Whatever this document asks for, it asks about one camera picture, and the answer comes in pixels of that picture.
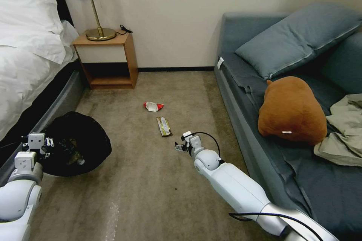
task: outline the floor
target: floor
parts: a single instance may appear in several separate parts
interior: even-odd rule
[[[165,106],[148,112],[145,101]],[[140,73],[134,90],[85,91],[77,111],[102,125],[112,153],[87,174],[44,176],[32,241],[278,240],[229,217],[233,210],[189,155],[174,150],[183,132],[205,131],[225,161],[247,172],[213,72]],[[161,137],[158,116],[173,136]]]

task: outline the candy wrapper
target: candy wrapper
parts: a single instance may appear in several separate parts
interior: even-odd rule
[[[155,104],[154,102],[144,102],[143,106],[151,112],[157,112],[158,110],[163,108],[163,104]]]
[[[158,127],[163,137],[172,136],[169,122],[164,117],[157,117]]]

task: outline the wooden nightstand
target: wooden nightstand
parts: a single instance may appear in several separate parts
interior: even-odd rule
[[[82,34],[73,45],[91,89],[135,88],[138,68],[132,34],[107,41],[90,41]]]

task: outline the stuffed animal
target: stuffed animal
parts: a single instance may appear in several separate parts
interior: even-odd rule
[[[259,132],[310,145],[321,142],[327,135],[327,120],[308,84],[294,76],[267,83]]]

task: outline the black trash bag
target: black trash bag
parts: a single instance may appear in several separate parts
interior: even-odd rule
[[[56,176],[74,176],[98,167],[110,153],[110,140],[93,118],[70,111],[41,131],[53,138],[54,147],[37,154],[43,171]]]

